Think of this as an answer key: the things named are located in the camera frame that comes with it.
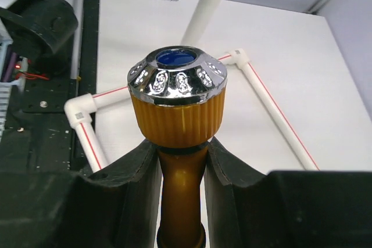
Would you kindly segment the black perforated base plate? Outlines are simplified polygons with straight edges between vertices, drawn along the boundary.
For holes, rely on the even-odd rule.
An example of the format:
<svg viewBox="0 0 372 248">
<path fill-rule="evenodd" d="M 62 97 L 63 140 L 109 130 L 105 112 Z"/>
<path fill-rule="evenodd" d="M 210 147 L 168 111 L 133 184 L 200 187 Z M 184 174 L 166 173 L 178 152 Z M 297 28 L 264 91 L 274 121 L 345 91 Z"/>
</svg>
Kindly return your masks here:
<svg viewBox="0 0 372 248">
<path fill-rule="evenodd" d="M 11 75 L 26 82 L 23 91 L 17 85 L 11 89 L 1 138 L 2 172 L 67 171 L 87 165 L 63 107 L 69 99 L 96 90 L 99 0 L 83 0 L 81 16 L 73 12 L 78 20 L 74 34 L 41 67 L 10 47 L 22 59 L 20 69 L 9 65 Z"/>
</svg>

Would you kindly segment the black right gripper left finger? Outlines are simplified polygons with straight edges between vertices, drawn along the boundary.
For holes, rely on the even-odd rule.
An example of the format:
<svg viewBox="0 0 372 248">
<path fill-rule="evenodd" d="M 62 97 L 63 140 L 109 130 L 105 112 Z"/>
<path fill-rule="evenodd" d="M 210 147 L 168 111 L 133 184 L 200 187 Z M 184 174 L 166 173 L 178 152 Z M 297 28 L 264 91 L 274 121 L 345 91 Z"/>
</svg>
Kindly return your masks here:
<svg viewBox="0 0 372 248">
<path fill-rule="evenodd" d="M 1 174 L 2 247 L 153 247 L 161 174 L 141 142 L 89 177 Z"/>
</svg>

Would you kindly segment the white PVC pipe frame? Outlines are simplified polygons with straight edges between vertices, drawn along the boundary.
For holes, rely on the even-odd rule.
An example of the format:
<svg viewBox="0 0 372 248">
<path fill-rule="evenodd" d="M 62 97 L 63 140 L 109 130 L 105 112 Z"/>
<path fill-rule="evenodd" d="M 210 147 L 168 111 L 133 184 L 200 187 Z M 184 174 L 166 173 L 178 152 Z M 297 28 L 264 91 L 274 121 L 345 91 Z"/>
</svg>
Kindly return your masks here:
<svg viewBox="0 0 372 248">
<path fill-rule="evenodd" d="M 196 47 L 220 1 L 199 0 L 180 45 Z M 246 53 L 242 49 L 236 49 L 217 60 L 225 67 L 234 64 L 242 71 L 302 167 L 305 170 L 316 170 L 317 164 L 249 62 Z M 92 129 L 91 114 L 126 99 L 131 99 L 128 85 L 99 94 L 85 94 L 65 103 L 64 110 L 69 124 L 75 130 L 89 165 L 95 172 L 105 168 L 109 162 Z"/>
</svg>

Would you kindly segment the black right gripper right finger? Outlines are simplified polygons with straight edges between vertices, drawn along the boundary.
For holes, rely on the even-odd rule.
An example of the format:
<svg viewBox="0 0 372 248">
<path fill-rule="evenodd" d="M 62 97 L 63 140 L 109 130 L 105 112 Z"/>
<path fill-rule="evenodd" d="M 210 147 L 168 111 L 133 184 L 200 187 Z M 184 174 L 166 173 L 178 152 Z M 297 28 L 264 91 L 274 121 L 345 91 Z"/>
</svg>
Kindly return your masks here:
<svg viewBox="0 0 372 248">
<path fill-rule="evenodd" d="M 205 171 L 211 247 L 370 247 L 371 173 L 262 174 L 217 140 Z"/>
</svg>

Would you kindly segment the yellow water faucet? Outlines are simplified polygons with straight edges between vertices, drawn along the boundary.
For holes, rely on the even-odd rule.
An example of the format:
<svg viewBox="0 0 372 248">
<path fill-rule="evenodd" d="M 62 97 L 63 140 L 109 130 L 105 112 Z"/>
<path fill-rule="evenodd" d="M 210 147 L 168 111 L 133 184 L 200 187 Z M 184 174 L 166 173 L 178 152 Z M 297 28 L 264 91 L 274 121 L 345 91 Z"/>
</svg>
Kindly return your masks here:
<svg viewBox="0 0 372 248">
<path fill-rule="evenodd" d="M 200 184 L 221 126 L 227 69 L 192 46 L 156 49 L 127 74 L 142 135 L 154 144 L 163 186 L 159 247 L 204 247 Z"/>
</svg>

